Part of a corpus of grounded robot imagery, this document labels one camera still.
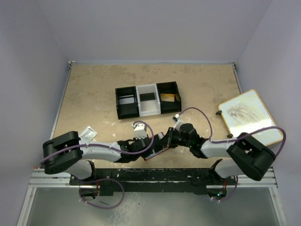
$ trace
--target tan floor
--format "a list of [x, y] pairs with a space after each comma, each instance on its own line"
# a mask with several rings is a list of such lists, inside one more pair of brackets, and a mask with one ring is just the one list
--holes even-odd
[[[182, 109], [198, 107], [209, 117], [215, 139], [225, 139], [229, 133], [221, 116], [216, 116], [218, 105], [239, 95], [231, 65], [74, 65], [69, 78], [55, 135], [71, 130], [83, 131], [91, 126], [101, 142], [115, 142], [134, 136], [131, 127], [135, 119], [118, 120], [115, 88], [176, 81], [182, 97]], [[173, 114], [141, 117], [154, 130], [166, 133], [173, 126]], [[195, 110], [182, 115], [192, 123], [198, 134], [208, 137], [209, 126]], [[214, 159], [198, 159], [188, 148], [178, 147], [144, 161], [111, 163], [95, 160], [97, 168], [203, 168], [210, 167]]]

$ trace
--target purple cable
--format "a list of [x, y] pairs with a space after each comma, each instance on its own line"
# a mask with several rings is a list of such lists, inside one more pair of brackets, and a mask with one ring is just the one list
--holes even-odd
[[279, 150], [276, 152], [276, 157], [280, 154], [280, 152], [282, 151], [283, 149], [283, 146], [285, 144], [285, 141], [286, 141], [286, 132], [281, 128], [281, 127], [278, 127], [278, 126], [269, 126], [269, 127], [265, 127], [265, 128], [262, 128], [262, 129], [258, 129], [252, 133], [248, 133], [240, 138], [236, 138], [236, 139], [231, 139], [231, 140], [218, 140], [218, 141], [213, 141], [213, 140], [210, 140], [211, 143], [213, 144], [222, 144], [222, 143], [228, 143], [228, 142], [237, 142], [237, 141], [240, 141], [240, 140], [243, 140], [251, 135], [254, 135], [256, 133], [260, 133], [260, 132], [263, 132], [263, 131], [266, 131], [266, 130], [269, 130], [269, 129], [278, 129], [282, 132], [283, 134], [283, 139], [282, 139], [282, 142], [281, 142], [281, 145], [279, 147]]
[[237, 185], [238, 185], [238, 176], [235, 176], [235, 180], [236, 180], [236, 183], [235, 183], [235, 186], [234, 186], [232, 192], [231, 192], [229, 195], [227, 195], [225, 198], [223, 198], [223, 199], [221, 200], [221, 202], [222, 202], [222, 201], [226, 201], [227, 199], [229, 199], [229, 198], [235, 193], [236, 188], [237, 188]]
[[213, 135], [213, 129], [212, 129], [212, 125], [211, 125], [211, 122], [210, 122], [208, 116], [202, 110], [198, 109], [197, 107], [188, 107], [188, 108], [184, 109], [183, 111], [181, 111], [179, 115], [183, 114], [185, 111], [187, 111], [189, 109], [195, 109], [195, 110], [201, 112], [202, 115], [207, 119], [207, 122], [208, 122], [209, 127], [210, 127], [210, 136], [209, 136], [209, 140], [210, 140], [212, 135]]
[[113, 208], [119, 206], [119, 205], [122, 203], [122, 201], [123, 201], [124, 194], [125, 194], [124, 188], [123, 188], [122, 184], [121, 184], [119, 181], [117, 181], [117, 180], [114, 180], [114, 179], [112, 179], [112, 178], [103, 178], [103, 179], [98, 179], [98, 180], [94, 180], [94, 181], [83, 181], [83, 180], [79, 180], [79, 179], [77, 179], [77, 180], [80, 181], [80, 182], [83, 182], [83, 183], [85, 183], [85, 184], [91, 184], [91, 183], [96, 183], [96, 182], [98, 182], [98, 181], [110, 180], [110, 181], [114, 181], [115, 183], [117, 183], [117, 184], [121, 187], [121, 190], [122, 190], [122, 197], [121, 197], [120, 201], [119, 201], [117, 204], [113, 205], [113, 206], [105, 207], [105, 206], [98, 206], [98, 205], [95, 205], [95, 204], [90, 203], [90, 202], [88, 202], [87, 200], [85, 200], [85, 199], [83, 198], [83, 196], [80, 194], [80, 186], [79, 186], [79, 197], [80, 197], [80, 200], [82, 200], [84, 203], [86, 203], [86, 204], [88, 204], [88, 205], [90, 205], [90, 206], [93, 206], [93, 207], [96, 207], [96, 208], [99, 208], [99, 209], [103, 209], [103, 210], [110, 210], [110, 209], [113, 209]]
[[236, 138], [236, 139], [213, 141], [213, 140], [211, 140], [211, 137], [212, 137], [212, 135], [213, 135], [212, 125], [211, 125], [211, 122], [210, 122], [209, 118], [207, 117], [207, 115], [206, 115], [203, 111], [201, 111], [200, 109], [198, 109], [198, 108], [196, 108], [196, 107], [188, 107], [188, 108], [186, 108], [185, 110], [183, 110], [179, 115], [183, 114], [185, 111], [187, 111], [187, 110], [189, 110], [189, 109], [195, 109], [195, 110], [201, 112], [201, 113], [203, 114], [203, 116], [207, 119], [207, 122], [208, 122], [209, 127], [210, 127], [210, 136], [209, 136], [208, 139], [209, 139], [210, 142], [213, 143], [213, 144], [222, 144], [222, 143], [228, 143], [228, 142], [236, 142], [236, 141], [240, 141], [240, 140], [243, 140], [243, 139], [245, 139], [245, 138], [247, 138], [247, 137], [249, 137], [249, 136], [251, 136], [251, 135], [254, 135], [254, 134], [256, 134], [256, 133], [259, 133], [259, 132], [262, 132], [262, 131], [265, 131], [265, 130], [269, 130], [269, 129], [278, 129], [278, 130], [280, 130], [280, 131], [282, 132], [282, 134], [283, 134], [283, 139], [282, 139], [281, 145], [280, 145], [280, 147], [279, 147], [279, 150], [278, 150], [278, 151], [276, 152], [276, 154], [275, 154], [276, 157], [280, 154], [280, 152], [282, 151], [283, 146], [284, 146], [284, 144], [285, 144], [285, 141], [286, 141], [286, 133], [285, 133], [284, 129], [282, 129], [281, 127], [278, 127], [278, 126], [269, 126], [269, 127], [265, 127], [265, 128], [262, 128], [262, 129], [258, 129], [258, 130], [254, 131], [254, 132], [252, 132], [252, 133], [248, 133], [248, 134], [246, 134], [246, 135], [244, 135], [244, 136], [242, 136], [242, 137], [240, 137], [240, 138]]
[[70, 147], [66, 147], [66, 148], [63, 148], [62, 150], [59, 150], [57, 152], [54, 152], [50, 155], [48, 155], [47, 157], [43, 158], [41, 161], [40, 161], [40, 164], [42, 165], [45, 161], [47, 161], [48, 159], [52, 158], [53, 156], [56, 156], [62, 152], [66, 152], [66, 151], [69, 151], [71, 149], [74, 149], [74, 148], [78, 148], [78, 147], [93, 147], [93, 146], [97, 146], [97, 147], [105, 147], [105, 148], [108, 148], [108, 149], [111, 149], [111, 150], [114, 150], [116, 152], [120, 152], [120, 153], [124, 153], [124, 154], [131, 154], [131, 155], [134, 155], [134, 154], [141, 154], [145, 151], [147, 151], [151, 146], [152, 144], [154, 143], [154, 132], [152, 130], [152, 128], [149, 126], [149, 124], [147, 124], [146, 122], [143, 122], [143, 121], [135, 121], [133, 122], [133, 125], [136, 124], [137, 122], [140, 122], [140, 123], [143, 123], [144, 125], [146, 125], [149, 129], [150, 129], [150, 132], [151, 132], [151, 141], [150, 141], [150, 144], [144, 148], [143, 150], [141, 151], [138, 151], [138, 152], [125, 152], [125, 151], [122, 151], [122, 150], [119, 150], [115, 147], [110, 147], [108, 145], [102, 145], [102, 144], [82, 144], [82, 145], [74, 145], [74, 146], [70, 146]]
[[138, 152], [125, 152], [125, 151], [119, 150], [119, 149], [117, 149], [115, 147], [111, 147], [110, 148], [109, 146], [102, 145], [102, 144], [89, 144], [88, 146], [90, 146], [90, 147], [93, 147], [93, 146], [105, 147], [105, 148], [109, 148], [111, 150], [114, 150], [114, 151], [120, 152], [120, 153], [124, 153], [124, 154], [131, 154], [131, 155], [141, 154], [141, 153], [147, 151], [152, 146], [152, 144], [154, 143], [154, 132], [152, 131], [152, 128], [146, 122], [144, 122], [144, 121], [134, 121], [133, 125], [136, 124], [137, 122], [140, 122], [140, 123], [143, 123], [144, 125], [146, 125], [150, 129], [150, 132], [151, 132], [151, 141], [150, 141], [150, 144], [146, 148], [144, 148], [143, 150], [141, 150], [141, 151], [138, 151]]
[[61, 150], [59, 150], [59, 151], [57, 151], [57, 152], [54, 152], [54, 153], [48, 155], [48, 156], [45, 157], [44, 159], [42, 159], [42, 160], [40, 161], [40, 164], [41, 164], [41, 165], [44, 164], [45, 161], [47, 161], [48, 159], [50, 159], [50, 158], [52, 158], [53, 156], [56, 156], [56, 155], [58, 155], [58, 154], [60, 154], [60, 153], [62, 153], [62, 152], [67, 152], [67, 151], [69, 151], [69, 150], [71, 150], [71, 149], [74, 149], [74, 148], [78, 148], [78, 147], [86, 147], [86, 146], [87, 146], [86, 144], [82, 144], [82, 145], [73, 145], [73, 146], [70, 146], [70, 147], [63, 148], [63, 149], [61, 149]]

